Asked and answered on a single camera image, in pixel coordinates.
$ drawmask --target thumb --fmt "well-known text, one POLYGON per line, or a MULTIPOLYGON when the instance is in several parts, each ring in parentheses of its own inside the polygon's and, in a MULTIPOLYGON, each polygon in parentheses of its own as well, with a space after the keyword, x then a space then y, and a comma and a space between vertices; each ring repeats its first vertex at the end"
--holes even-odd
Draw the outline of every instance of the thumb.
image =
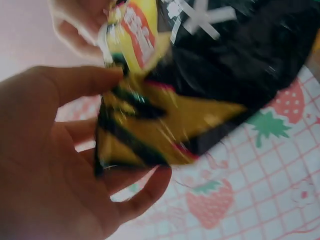
POLYGON ((60 17, 73 25, 84 39, 91 44, 97 42, 101 25, 79 4, 67 4, 59 13, 60 17))

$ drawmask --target finger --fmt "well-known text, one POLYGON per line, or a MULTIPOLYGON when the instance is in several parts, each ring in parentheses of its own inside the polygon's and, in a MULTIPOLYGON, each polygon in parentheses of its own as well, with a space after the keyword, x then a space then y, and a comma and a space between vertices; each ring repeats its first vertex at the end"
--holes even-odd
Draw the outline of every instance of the finger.
POLYGON ((103 59, 101 49, 89 44, 78 30, 66 21, 54 27, 58 38, 65 43, 74 53, 82 58, 103 59))
POLYGON ((91 41, 97 41, 99 23, 82 6, 75 1, 63 1, 53 7, 53 15, 73 25, 79 32, 88 35, 91 41))
POLYGON ((94 166, 94 159, 95 159, 95 149, 87 149, 84 151, 79 152, 79 155, 91 166, 94 166))
POLYGON ((165 193, 170 182, 172 170, 158 167, 144 188, 131 199, 116 202, 122 223, 139 217, 147 211, 165 193))
POLYGON ((83 96, 95 96, 111 90, 123 78, 121 67, 40 67, 44 80, 52 85, 51 94, 58 97, 58 107, 83 96))
POLYGON ((142 179, 150 170, 149 168, 111 167, 104 172, 103 180, 108 193, 113 195, 142 179))
POLYGON ((65 127, 67 132, 70 134, 74 145, 78 145, 93 139, 96 130, 96 123, 97 119, 91 118, 88 120, 59 122, 58 124, 65 127))

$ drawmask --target strawberry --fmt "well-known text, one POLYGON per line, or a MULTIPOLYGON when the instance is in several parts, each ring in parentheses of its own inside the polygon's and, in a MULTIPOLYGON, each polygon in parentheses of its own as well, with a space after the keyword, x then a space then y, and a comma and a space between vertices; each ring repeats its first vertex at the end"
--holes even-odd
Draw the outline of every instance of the strawberry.
POLYGON ((186 202, 202 227, 213 229, 234 202, 232 186, 226 179, 207 182, 187 192, 186 202))
POLYGON ((278 115, 287 117, 291 124, 299 122, 305 108, 304 93, 299 79, 296 79, 290 87, 280 91, 268 107, 273 107, 278 115))
POLYGON ((259 111, 246 123, 253 125, 254 128, 252 130, 258 132, 255 140, 255 146, 257 148, 261 148, 263 145, 262 137, 269 139, 270 135, 274 135, 277 138, 289 138, 287 130, 290 130, 291 127, 285 125, 285 121, 283 119, 275 118, 272 111, 268 111, 266 113, 259 111))

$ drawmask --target plastic wrapper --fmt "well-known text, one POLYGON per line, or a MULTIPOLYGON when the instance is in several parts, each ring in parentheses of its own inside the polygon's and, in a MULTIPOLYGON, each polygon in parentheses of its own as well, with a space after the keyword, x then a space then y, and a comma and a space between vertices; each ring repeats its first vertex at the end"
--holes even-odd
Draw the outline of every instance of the plastic wrapper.
POLYGON ((313 0, 128 0, 100 30, 95 173, 193 163, 294 81, 319 27, 313 0))

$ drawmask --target snack bag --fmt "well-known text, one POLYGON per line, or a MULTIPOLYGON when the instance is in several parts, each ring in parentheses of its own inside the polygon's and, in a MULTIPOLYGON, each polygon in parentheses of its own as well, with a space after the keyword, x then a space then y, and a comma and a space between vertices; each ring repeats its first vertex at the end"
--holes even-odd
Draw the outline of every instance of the snack bag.
POLYGON ((102 96, 95 170, 193 163, 288 87, 319 27, 313 0, 128 0, 99 33, 124 80, 102 96))

